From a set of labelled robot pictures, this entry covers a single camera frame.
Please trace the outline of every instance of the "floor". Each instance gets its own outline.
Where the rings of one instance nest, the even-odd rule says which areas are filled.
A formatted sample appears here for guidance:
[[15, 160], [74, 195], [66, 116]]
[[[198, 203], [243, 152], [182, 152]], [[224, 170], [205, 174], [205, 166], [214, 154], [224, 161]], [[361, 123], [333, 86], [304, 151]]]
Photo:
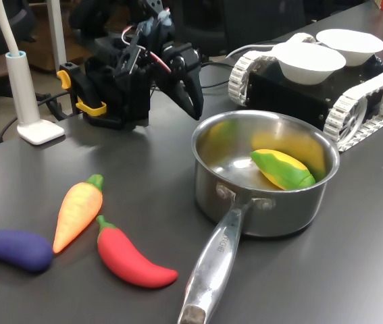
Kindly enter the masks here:
[[[52, 95], [55, 95], [59, 92], [63, 92], [61, 88], [61, 82], [56, 75], [51, 73], [40, 73], [36, 71], [31, 71], [32, 81], [34, 83], [35, 92], [46, 93], [49, 92]], [[62, 104], [63, 112], [70, 114], [71, 113], [71, 103], [69, 96], [64, 96], [58, 98], [58, 102]], [[40, 115], [43, 119], [50, 120], [55, 122], [56, 119], [50, 114], [46, 105], [43, 105], [39, 109]], [[13, 99], [0, 97], [0, 131], [2, 128], [14, 117], [16, 112], [14, 110]], [[9, 140], [11, 138], [17, 138], [17, 123], [14, 123], [9, 130], [5, 133], [3, 140]]]

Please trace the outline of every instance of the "yellow clamp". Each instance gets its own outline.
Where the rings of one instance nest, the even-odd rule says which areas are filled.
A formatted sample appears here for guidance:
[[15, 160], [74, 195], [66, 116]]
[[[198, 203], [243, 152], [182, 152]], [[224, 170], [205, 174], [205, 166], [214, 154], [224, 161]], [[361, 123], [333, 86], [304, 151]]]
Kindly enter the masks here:
[[56, 73], [57, 77], [62, 81], [62, 88], [68, 90], [71, 88], [71, 79], [67, 72], [60, 70]]
[[76, 103], [76, 107], [90, 116], [97, 117], [107, 113], [107, 105], [103, 101], [101, 101], [103, 105], [100, 108], [90, 108], [82, 102], [82, 99], [77, 97], [77, 100], [78, 102]]

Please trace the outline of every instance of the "red wire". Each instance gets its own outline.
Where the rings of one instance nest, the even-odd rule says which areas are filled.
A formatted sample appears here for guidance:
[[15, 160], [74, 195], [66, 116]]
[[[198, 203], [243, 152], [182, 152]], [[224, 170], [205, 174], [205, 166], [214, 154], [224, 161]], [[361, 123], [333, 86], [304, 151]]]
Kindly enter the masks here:
[[[125, 34], [130, 30], [132, 28], [132, 26], [127, 26], [127, 27], [125, 27], [125, 29], [124, 29], [124, 31], [122, 32], [122, 36], [121, 36], [121, 38], [122, 38], [122, 41], [124, 42], [124, 44], [126, 44], [126, 45], [129, 45], [130, 43], [129, 42], [127, 42], [126, 40], [125, 40]], [[144, 50], [144, 51], [146, 51], [146, 48], [144, 48], [143, 46], [140, 46], [140, 45], [137, 45], [140, 49], [142, 49], [142, 50]], [[162, 59], [160, 59], [155, 53], [153, 53], [153, 52], [149, 52], [150, 54], [151, 54], [151, 56], [167, 71], [167, 72], [169, 72], [169, 73], [172, 73], [172, 71], [171, 71], [171, 69], [170, 69], [170, 67], [168, 67], [168, 65], [167, 64], [165, 64], [164, 63], [164, 61], [162, 60]]]

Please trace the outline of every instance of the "saucepan handle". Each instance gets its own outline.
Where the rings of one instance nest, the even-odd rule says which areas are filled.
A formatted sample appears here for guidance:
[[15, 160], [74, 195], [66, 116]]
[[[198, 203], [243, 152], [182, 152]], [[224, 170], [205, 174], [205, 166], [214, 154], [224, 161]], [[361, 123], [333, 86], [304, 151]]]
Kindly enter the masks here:
[[251, 205], [237, 204], [232, 192], [231, 197], [230, 210], [213, 231], [191, 273], [178, 324], [206, 324], [226, 287], [244, 216]]

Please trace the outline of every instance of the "gray table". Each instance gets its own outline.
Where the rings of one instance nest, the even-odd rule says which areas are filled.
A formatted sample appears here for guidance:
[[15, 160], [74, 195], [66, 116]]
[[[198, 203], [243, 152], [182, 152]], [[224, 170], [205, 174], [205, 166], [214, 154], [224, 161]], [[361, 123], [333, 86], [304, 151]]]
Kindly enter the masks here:
[[[365, 27], [349, 17], [361, 17]], [[369, 30], [374, 25], [367, 17], [383, 22], [365, 4], [306, 30], [349, 24]], [[220, 68], [202, 72], [208, 84], [227, 76]], [[236, 108], [226, 88], [205, 93], [204, 117]], [[65, 140], [0, 144], [0, 228], [33, 231], [52, 242], [68, 189], [102, 173], [103, 214], [148, 259], [178, 270], [177, 282], [151, 291], [114, 277], [97, 254], [92, 224], [42, 275], [0, 263], [0, 323], [176, 322], [213, 224], [193, 199], [190, 136], [198, 122], [161, 93], [154, 96], [147, 128], [116, 132], [72, 118], [62, 123]], [[383, 323], [383, 129], [341, 162], [307, 231], [286, 240], [243, 238], [211, 323]]]

